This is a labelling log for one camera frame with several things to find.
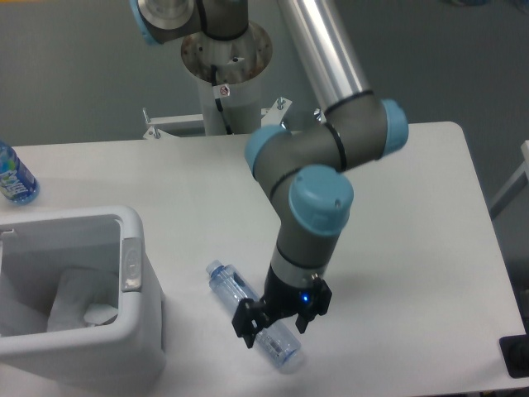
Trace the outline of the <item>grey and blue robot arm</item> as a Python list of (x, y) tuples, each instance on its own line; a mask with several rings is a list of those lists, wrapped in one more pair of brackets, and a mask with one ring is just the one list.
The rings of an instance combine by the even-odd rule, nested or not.
[(304, 132), (260, 125), (259, 92), (272, 45), (249, 18), (246, 1), (133, 1), (132, 15), (153, 45), (181, 40), (181, 57), (198, 80), (208, 134), (250, 133), (245, 160), (279, 216), (264, 293), (243, 299), (232, 319), (252, 346), (256, 335), (295, 317), (304, 332), (326, 314), (332, 293), (324, 273), (349, 216), (354, 192), (345, 172), (402, 149), (404, 111), (377, 98), (331, 1), (282, 1), (279, 9), (322, 109)]

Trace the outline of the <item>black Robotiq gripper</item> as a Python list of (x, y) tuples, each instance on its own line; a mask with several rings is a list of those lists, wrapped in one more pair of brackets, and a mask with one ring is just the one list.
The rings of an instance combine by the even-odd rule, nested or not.
[(297, 315), (296, 328), (305, 333), (316, 316), (324, 316), (332, 292), (320, 275), (312, 275), (308, 287), (295, 287), (283, 282), (270, 265), (264, 282), (264, 294), (259, 301), (242, 299), (236, 308), (232, 327), (248, 348), (252, 348), (258, 333), (282, 318)]

